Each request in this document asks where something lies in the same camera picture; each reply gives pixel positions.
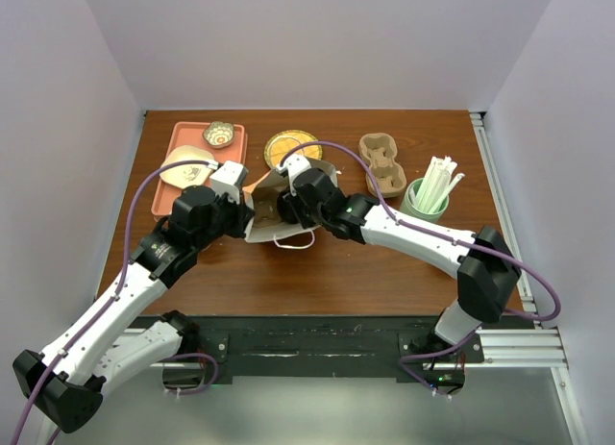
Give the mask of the cream square plate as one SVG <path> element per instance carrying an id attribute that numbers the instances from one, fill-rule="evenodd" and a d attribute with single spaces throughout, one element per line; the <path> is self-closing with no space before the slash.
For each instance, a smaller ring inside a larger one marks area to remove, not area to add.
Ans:
<path id="1" fill-rule="evenodd" d="M 192 161 L 214 161 L 214 155 L 204 149 L 183 145 L 175 148 L 166 157 L 162 166 L 181 162 L 160 173 L 160 179 L 179 189 L 186 189 L 193 185 L 203 185 L 212 173 L 212 168 L 206 164 L 196 164 Z"/>

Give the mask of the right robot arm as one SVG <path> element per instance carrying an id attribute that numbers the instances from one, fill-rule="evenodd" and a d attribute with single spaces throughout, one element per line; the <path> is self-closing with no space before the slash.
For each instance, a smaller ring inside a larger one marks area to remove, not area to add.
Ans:
<path id="1" fill-rule="evenodd" d="M 404 253 L 456 279 L 457 296 L 428 338 L 434 358 L 451 360 L 470 332 L 500 320 L 521 270 L 508 260 L 511 252 L 497 230 L 484 227 L 475 234 L 447 229 L 389 209 L 374 197 L 345 195 L 320 168 L 278 174 L 288 183 L 278 196 L 284 221 Z"/>

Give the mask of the yellow woven coaster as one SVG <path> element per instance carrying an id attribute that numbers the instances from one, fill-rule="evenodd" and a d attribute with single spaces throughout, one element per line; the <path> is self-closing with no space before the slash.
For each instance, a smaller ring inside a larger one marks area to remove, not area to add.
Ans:
<path id="1" fill-rule="evenodd" d="M 315 142 L 316 137 L 306 131 L 286 130 L 272 136 L 265 144 L 263 155 L 267 165 L 274 169 L 289 152 L 308 158 L 321 160 L 323 150 L 320 145 L 312 145 L 295 151 L 295 148 L 307 142 Z"/>

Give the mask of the brown paper bag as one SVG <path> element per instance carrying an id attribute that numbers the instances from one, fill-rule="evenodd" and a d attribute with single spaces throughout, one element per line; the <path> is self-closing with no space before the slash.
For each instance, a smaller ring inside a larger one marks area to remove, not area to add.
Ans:
<path id="1" fill-rule="evenodd" d="M 274 242 L 282 247 L 283 240 L 295 235 L 310 233 L 314 237 L 312 232 L 318 228 L 317 224 L 309 216 L 300 220 L 300 215 L 283 199 L 289 194 L 290 201 L 293 201 L 295 193 L 291 183 L 310 169 L 322 170 L 332 179 L 332 185 L 338 186 L 333 164 L 294 154 L 283 166 L 269 170 L 255 183 L 243 187 L 245 202 L 254 211 L 254 217 L 246 228 L 245 240 L 248 243 Z"/>

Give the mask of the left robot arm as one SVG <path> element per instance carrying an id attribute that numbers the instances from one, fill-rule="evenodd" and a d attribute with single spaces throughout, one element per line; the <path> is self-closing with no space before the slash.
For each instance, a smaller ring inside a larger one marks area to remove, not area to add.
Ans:
<path id="1" fill-rule="evenodd" d="M 27 404 L 64 433 L 80 429 L 101 406 L 111 376 L 103 355 L 130 323 L 170 289 L 219 237 L 245 236 L 253 211 L 236 186 L 194 185 L 142 238 L 113 284 L 53 343 L 22 351 L 12 369 Z"/>

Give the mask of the small patterned dish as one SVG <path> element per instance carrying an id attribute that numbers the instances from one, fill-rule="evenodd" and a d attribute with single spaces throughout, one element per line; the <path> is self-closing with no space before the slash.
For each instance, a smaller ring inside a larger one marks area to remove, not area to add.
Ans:
<path id="1" fill-rule="evenodd" d="M 234 143 L 234 125 L 229 122 L 213 121 L 203 131 L 203 139 L 213 149 L 226 148 Z"/>

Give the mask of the green straw holder cup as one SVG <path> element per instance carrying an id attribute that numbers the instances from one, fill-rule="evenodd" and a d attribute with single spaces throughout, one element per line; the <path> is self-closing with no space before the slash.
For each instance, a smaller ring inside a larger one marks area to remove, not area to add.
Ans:
<path id="1" fill-rule="evenodd" d="M 430 208 L 427 211 L 418 210 L 412 203 L 413 196 L 418 192 L 418 189 L 421 187 L 423 179 L 414 180 L 410 183 L 406 189 L 405 195 L 403 197 L 402 203 L 400 205 L 400 212 L 416 217 L 421 220 L 425 220 L 431 223 L 436 223 L 442 214 L 446 211 L 449 206 L 449 197 L 446 197 L 442 200 L 441 204 L 437 208 Z"/>

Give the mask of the aluminium rail frame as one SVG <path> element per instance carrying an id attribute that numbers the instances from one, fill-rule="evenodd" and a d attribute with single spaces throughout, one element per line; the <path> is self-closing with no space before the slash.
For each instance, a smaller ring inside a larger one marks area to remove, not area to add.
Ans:
<path id="1" fill-rule="evenodd" d="M 295 148 L 295 151 L 305 147 L 305 144 L 301 144 Z M 297 153 L 289 152 L 282 158 L 281 161 L 284 161 L 292 154 Z M 378 183 L 372 175 L 369 167 L 362 161 L 358 150 L 353 153 L 353 158 L 365 171 L 366 176 L 374 189 L 372 194 L 360 194 L 374 197 L 384 203 L 387 208 L 392 209 L 384 201 L 381 191 L 378 188 Z M 192 163 L 206 164 L 212 168 L 212 172 L 223 164 L 217 161 L 192 161 Z M 151 180 L 158 183 L 158 176 L 161 172 L 178 165 L 182 165 L 182 163 L 178 162 L 172 163 L 171 165 L 165 167 L 161 166 L 152 173 Z M 122 266 L 126 261 L 126 256 L 130 255 L 137 246 L 138 244 L 133 244 L 131 242 L 125 243 Z M 530 268 L 520 260 L 515 259 L 512 256 L 512 253 L 508 260 L 520 267 L 521 276 L 518 282 L 524 275 L 530 273 Z M 433 329 L 438 317 L 431 327 L 431 330 Z M 545 328 L 545 318 L 535 313 L 510 309 L 508 305 L 506 305 L 504 313 L 497 323 L 484 323 L 480 325 L 476 330 L 470 332 L 464 339 L 462 339 L 462 341 L 460 341 L 460 343 L 456 345 L 448 346 L 443 344 L 443 349 L 433 353 L 433 356 L 435 358 L 439 358 L 441 356 L 455 353 L 476 333 L 484 330 L 487 325 L 498 324 L 505 317 L 516 317 L 522 322 L 529 324 L 529 328 L 526 330 L 505 330 L 489 336 L 487 361 L 470 368 L 477 368 L 480 366 L 495 366 L 503 368 L 561 368 L 564 366 L 565 356 L 563 353 L 561 340 L 555 330 Z M 125 383 L 130 378 L 139 374 L 151 365 L 163 362 L 175 363 L 182 359 L 182 355 L 178 354 L 176 350 L 180 346 L 185 334 L 179 327 L 172 324 L 169 320 L 164 319 L 163 315 L 156 318 L 151 326 L 142 328 L 136 334 L 128 333 L 129 326 L 119 335 L 119 337 L 111 344 L 110 348 L 103 355 L 104 361 L 109 363 L 109 367 L 105 368 L 103 372 L 104 374 L 111 376 L 110 384 L 104 386 L 103 388 L 103 400 L 109 397 L 111 393 L 121 384 Z M 432 395 L 442 395 L 447 397 L 459 391 L 462 387 L 462 385 L 458 387 L 437 387 L 430 384 L 425 377 L 418 374 L 415 370 L 407 367 L 406 364 L 410 359 L 422 360 L 424 359 L 424 355 L 414 354 L 410 358 L 400 358 L 399 363 L 403 372 L 412 377 L 413 382 L 421 383 L 430 391 Z M 202 391 L 210 387 L 213 383 L 216 383 L 214 379 L 209 379 L 207 381 L 201 380 L 196 385 L 196 390 Z"/>

